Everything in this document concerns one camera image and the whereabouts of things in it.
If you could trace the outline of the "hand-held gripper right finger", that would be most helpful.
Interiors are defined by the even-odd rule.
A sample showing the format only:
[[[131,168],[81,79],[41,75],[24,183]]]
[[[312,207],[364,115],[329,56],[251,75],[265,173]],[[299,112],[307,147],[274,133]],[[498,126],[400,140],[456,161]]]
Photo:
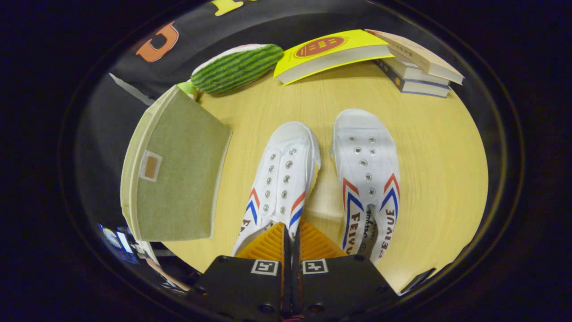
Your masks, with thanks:
[[[305,220],[299,224],[294,255],[294,307],[304,321],[365,321],[398,302],[369,258],[345,254]]]

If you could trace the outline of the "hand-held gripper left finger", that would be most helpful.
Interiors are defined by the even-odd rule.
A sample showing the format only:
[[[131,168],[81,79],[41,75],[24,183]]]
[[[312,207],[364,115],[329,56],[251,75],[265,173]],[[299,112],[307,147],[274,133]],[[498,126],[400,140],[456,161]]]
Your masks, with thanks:
[[[290,311],[288,229],[273,225],[235,256],[219,255],[185,299],[211,321],[280,322]]]

